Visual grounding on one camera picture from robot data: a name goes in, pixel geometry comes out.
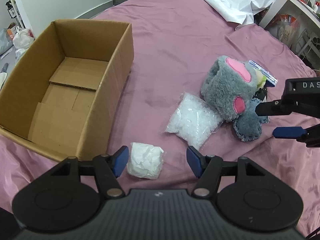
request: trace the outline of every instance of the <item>pink fabric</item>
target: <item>pink fabric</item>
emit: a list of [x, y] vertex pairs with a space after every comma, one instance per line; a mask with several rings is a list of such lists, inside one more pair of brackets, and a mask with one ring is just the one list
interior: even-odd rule
[[233, 101], [233, 108], [237, 114], [240, 114], [245, 110], [245, 103], [242, 97], [235, 98]]
[[251, 75], [249, 71], [245, 68], [244, 64], [233, 59], [233, 58], [226, 58], [226, 63], [234, 70], [236, 71], [244, 81], [249, 83], [251, 81]]
[[[239, 61], [254, 60], [279, 80], [268, 89], [268, 100], [280, 98], [287, 78], [311, 77], [306, 67], [284, 44], [255, 24], [237, 31], [204, 0], [129, 0], [96, 17], [131, 22], [134, 62], [120, 100], [109, 140], [109, 153], [122, 145], [141, 142], [160, 146], [165, 152], [157, 180], [139, 179], [126, 171], [119, 178], [130, 188], [188, 188], [197, 179], [186, 161], [187, 144], [164, 133], [170, 115], [183, 92], [199, 95], [201, 85], [218, 56]], [[246, 155], [299, 192], [304, 212], [298, 229], [307, 235], [319, 226], [320, 149], [306, 148], [295, 140], [274, 139], [277, 126], [317, 124], [301, 114], [272, 116], [263, 134], [241, 142], [232, 124], [223, 124], [201, 148], [226, 161]], [[10, 209], [14, 194], [54, 165], [5, 138], [0, 140], [0, 206]]]

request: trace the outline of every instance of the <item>blue gripper pad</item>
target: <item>blue gripper pad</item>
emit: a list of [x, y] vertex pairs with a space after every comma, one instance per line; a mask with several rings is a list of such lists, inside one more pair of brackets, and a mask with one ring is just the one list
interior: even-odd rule
[[203, 157], [196, 149], [193, 147], [187, 148], [187, 162], [193, 171], [193, 174], [200, 178], [203, 173], [203, 168], [201, 166], [201, 157]]
[[124, 170], [129, 160], [129, 148], [127, 146], [121, 147], [119, 151], [115, 153], [115, 155], [117, 156], [113, 160], [114, 165], [112, 168], [112, 172], [116, 176], [116, 178], [120, 177], [122, 171]]
[[278, 139], [297, 139], [306, 134], [307, 131], [301, 126], [277, 127], [273, 130], [272, 135]]

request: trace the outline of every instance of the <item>gray ribbed surface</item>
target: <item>gray ribbed surface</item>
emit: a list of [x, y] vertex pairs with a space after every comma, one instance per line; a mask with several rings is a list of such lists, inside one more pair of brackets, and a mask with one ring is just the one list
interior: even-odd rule
[[294, 229], [274, 234], [250, 233], [228, 224], [209, 201], [191, 198], [185, 190], [134, 189], [110, 200], [92, 221], [57, 235], [22, 231], [16, 240], [302, 240]]

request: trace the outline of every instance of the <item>gray plush toy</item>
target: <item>gray plush toy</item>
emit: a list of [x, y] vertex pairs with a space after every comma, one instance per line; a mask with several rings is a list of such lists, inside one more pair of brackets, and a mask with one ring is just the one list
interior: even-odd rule
[[211, 67], [201, 88], [204, 100], [230, 122], [246, 109], [257, 90], [257, 76], [249, 63], [227, 56], [219, 57]]
[[261, 124], [269, 122], [268, 116], [257, 116], [255, 112], [256, 106], [261, 102], [257, 98], [252, 98], [247, 102], [243, 115], [233, 122], [233, 128], [243, 142], [258, 139], [262, 134]]

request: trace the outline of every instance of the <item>screw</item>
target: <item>screw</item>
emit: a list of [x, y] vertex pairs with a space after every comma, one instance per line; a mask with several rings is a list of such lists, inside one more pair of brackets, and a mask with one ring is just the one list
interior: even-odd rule
[[122, 190], [119, 188], [111, 188], [107, 190], [107, 194], [110, 197], [119, 197], [122, 195]]
[[207, 195], [209, 195], [210, 191], [206, 188], [200, 187], [200, 188], [196, 188], [193, 193], [199, 197], [205, 197]]

